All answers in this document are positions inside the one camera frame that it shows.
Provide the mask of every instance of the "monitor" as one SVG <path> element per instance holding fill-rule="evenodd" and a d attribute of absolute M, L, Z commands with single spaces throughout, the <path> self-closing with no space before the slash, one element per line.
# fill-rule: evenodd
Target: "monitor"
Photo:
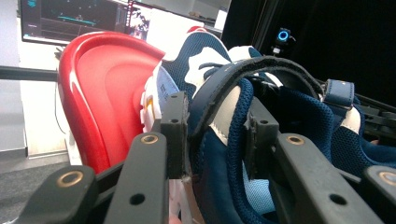
<path fill-rule="evenodd" d="M 97 31 L 125 33 L 127 3 L 107 0 L 21 0 L 21 38 L 65 46 Z"/>

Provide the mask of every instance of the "white wall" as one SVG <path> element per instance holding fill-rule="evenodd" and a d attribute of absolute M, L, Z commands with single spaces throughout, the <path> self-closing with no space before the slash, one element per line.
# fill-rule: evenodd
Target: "white wall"
<path fill-rule="evenodd" d="M 17 0 L 0 0 L 0 65 L 18 66 Z"/>
<path fill-rule="evenodd" d="M 166 10 L 182 15 L 189 15 L 192 11 L 195 0 L 142 0 L 144 4 L 165 7 Z"/>

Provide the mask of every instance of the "gray floor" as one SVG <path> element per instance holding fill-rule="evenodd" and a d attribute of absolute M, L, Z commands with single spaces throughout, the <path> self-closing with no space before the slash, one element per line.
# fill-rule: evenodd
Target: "gray floor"
<path fill-rule="evenodd" d="M 13 220 L 21 213 L 32 193 L 53 172 L 69 165 L 60 162 L 0 175 L 0 223 Z"/>

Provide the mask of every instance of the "white fabric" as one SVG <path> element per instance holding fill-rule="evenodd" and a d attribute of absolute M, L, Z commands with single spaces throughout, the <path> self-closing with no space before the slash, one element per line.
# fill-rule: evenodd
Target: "white fabric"
<path fill-rule="evenodd" d="M 231 90 L 230 94 L 228 94 L 222 102 L 219 112 L 216 114 L 213 122 L 210 124 L 210 127 L 216 133 L 216 136 L 225 146 L 227 146 L 228 133 L 233 119 L 233 112 L 235 111 L 240 93 L 241 88 L 238 86 Z"/>
<path fill-rule="evenodd" d="M 250 59 L 251 56 L 250 53 L 248 52 L 250 48 L 253 47 L 251 46 L 233 47 L 228 51 L 228 55 L 230 56 L 232 62 L 238 62 L 241 60 Z"/>
<path fill-rule="evenodd" d="M 195 93 L 192 97 L 195 96 L 196 92 L 204 85 L 204 73 L 213 68 L 213 67 L 205 67 L 200 69 L 199 67 L 204 63 L 218 63 L 218 64 L 227 64 L 230 63 L 228 60 L 224 59 L 219 53 L 217 53 L 212 48 L 203 48 L 202 52 L 192 56 L 189 58 L 189 72 L 184 77 L 184 80 L 187 83 L 190 83 L 196 87 Z"/>
<path fill-rule="evenodd" d="M 361 128 L 361 114 L 355 107 L 352 107 L 351 110 L 346 112 L 346 118 L 341 123 L 341 126 L 359 134 L 359 129 Z"/>

